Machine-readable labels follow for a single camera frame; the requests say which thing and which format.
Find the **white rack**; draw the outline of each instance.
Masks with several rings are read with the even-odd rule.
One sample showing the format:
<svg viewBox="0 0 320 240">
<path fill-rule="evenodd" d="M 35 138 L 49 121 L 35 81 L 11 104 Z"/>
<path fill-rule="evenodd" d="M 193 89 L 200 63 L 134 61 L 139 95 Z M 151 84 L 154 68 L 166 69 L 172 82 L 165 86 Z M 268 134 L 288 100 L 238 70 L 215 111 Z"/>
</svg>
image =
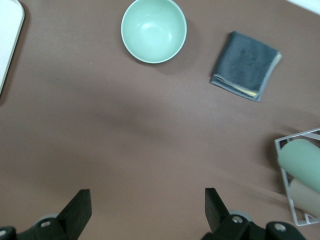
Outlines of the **white rack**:
<svg viewBox="0 0 320 240">
<path fill-rule="evenodd" d="M 276 152 L 277 155 L 279 155 L 279 152 L 281 151 L 281 148 L 286 144 L 289 143 L 290 141 L 297 139 L 297 138 L 304 138 L 304 139 L 310 139 L 310 140 L 315 140 L 320 142 L 320 128 L 315 128 L 309 131 L 304 131 L 304 132 L 300 132 L 300 133 L 296 133 L 293 135 L 289 135 L 289 136 L 285 136 L 285 137 L 281 137 L 278 138 L 274 141 L 275 143 L 275 148 L 276 148 Z M 288 203 L 289 203 L 289 208 L 291 211 L 291 216 L 292 219 L 294 221 L 294 223 L 297 226 L 306 226 L 306 225 L 311 225 L 311 224 L 317 224 L 320 223 L 320 218 L 319 217 L 315 217 L 312 216 L 311 214 L 305 212 L 302 210 L 303 212 L 303 218 L 304 219 L 298 219 L 298 215 L 296 212 L 296 208 L 295 208 L 295 204 L 294 201 L 292 199 L 292 195 L 291 195 L 291 190 L 290 190 L 290 185 L 289 185 L 289 177 L 288 177 L 288 173 L 285 169 L 280 168 L 281 169 L 281 173 L 282 173 L 282 178 L 283 178 L 283 183 L 284 183 L 284 188 L 285 188 L 285 192 L 286 192 L 286 196 L 288 198 Z"/>
</svg>

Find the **washcloth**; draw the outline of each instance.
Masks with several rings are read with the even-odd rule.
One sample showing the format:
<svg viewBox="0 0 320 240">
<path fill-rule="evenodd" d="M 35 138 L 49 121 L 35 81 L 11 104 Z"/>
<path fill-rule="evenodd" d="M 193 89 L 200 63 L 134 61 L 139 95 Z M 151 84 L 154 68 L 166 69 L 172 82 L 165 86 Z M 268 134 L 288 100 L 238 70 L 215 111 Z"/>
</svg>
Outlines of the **washcloth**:
<svg viewBox="0 0 320 240">
<path fill-rule="evenodd" d="M 278 50 L 233 31 L 220 54 L 210 83 L 260 102 L 281 57 Z"/>
</svg>

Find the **folded cloth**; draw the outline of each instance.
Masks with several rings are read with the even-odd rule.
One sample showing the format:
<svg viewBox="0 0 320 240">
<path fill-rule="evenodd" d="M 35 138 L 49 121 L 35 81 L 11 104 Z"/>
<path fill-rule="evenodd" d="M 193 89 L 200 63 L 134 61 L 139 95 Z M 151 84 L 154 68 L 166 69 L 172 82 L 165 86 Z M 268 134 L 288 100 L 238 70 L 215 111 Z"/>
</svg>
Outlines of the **folded cloth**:
<svg viewBox="0 0 320 240">
<path fill-rule="evenodd" d="M 220 54 L 210 83 L 260 102 L 271 72 L 281 57 L 276 49 L 233 31 Z"/>
</svg>

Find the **bolt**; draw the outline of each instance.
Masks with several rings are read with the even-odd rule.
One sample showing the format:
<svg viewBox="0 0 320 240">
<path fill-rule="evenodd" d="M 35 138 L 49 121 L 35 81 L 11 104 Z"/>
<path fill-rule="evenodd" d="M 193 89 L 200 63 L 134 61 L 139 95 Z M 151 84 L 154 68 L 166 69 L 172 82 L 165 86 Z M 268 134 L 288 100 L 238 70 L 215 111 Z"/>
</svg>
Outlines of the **bolt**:
<svg viewBox="0 0 320 240">
<path fill-rule="evenodd" d="M 40 227 L 45 228 L 48 227 L 50 225 L 50 221 L 44 221 L 43 223 L 41 223 Z"/>
<path fill-rule="evenodd" d="M 242 224 L 244 221 L 242 220 L 242 218 L 241 217 L 239 217 L 239 216 L 234 216 L 233 218 L 232 218 L 232 221 L 234 221 L 236 224 Z"/>
<path fill-rule="evenodd" d="M 6 233 L 7 233 L 7 231 L 6 231 L 6 230 L 1 230 L 1 231 L 0 231 L 0 237 L 2 237 L 2 236 L 4 236 L 4 235 L 6 235 Z"/>
<path fill-rule="evenodd" d="M 276 223 L 276 224 L 274 225 L 274 228 L 275 228 L 276 230 L 278 230 L 279 232 L 285 232 L 285 231 L 287 231 L 286 227 L 283 226 L 283 225 L 280 224 L 280 223 Z"/>
</svg>

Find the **white object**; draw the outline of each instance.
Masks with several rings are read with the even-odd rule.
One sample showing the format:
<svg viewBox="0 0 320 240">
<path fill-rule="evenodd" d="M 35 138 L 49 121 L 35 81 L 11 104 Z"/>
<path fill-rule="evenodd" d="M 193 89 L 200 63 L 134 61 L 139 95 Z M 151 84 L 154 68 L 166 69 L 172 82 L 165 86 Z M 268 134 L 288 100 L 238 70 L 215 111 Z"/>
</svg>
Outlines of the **white object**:
<svg viewBox="0 0 320 240">
<path fill-rule="evenodd" d="M 291 197 L 296 208 L 320 218 L 320 193 L 305 186 L 297 179 L 290 182 Z"/>
<path fill-rule="evenodd" d="M 315 14 L 320 15 L 320 0 L 287 0 L 290 3 L 298 5 L 307 9 Z"/>
<path fill-rule="evenodd" d="M 303 131 L 299 132 L 293 135 L 284 136 L 281 138 L 278 138 L 274 141 L 275 143 L 275 149 L 277 154 L 279 155 L 279 152 L 281 151 L 281 148 L 284 146 L 284 144 L 289 143 L 290 141 L 297 139 L 297 138 L 304 138 L 304 139 L 310 139 L 314 141 L 320 141 L 320 128 L 315 128 L 309 131 Z M 306 226 L 310 224 L 318 224 L 320 223 L 320 217 L 313 216 L 309 214 L 308 212 L 304 212 L 304 219 L 298 219 L 294 200 L 292 198 L 292 191 L 289 185 L 289 177 L 288 173 L 285 169 L 281 169 L 283 184 L 286 192 L 286 196 L 288 198 L 289 208 L 291 211 L 292 220 L 297 226 Z"/>
<path fill-rule="evenodd" d="M 0 93 L 24 18 L 24 8 L 17 0 L 0 0 Z"/>
</svg>

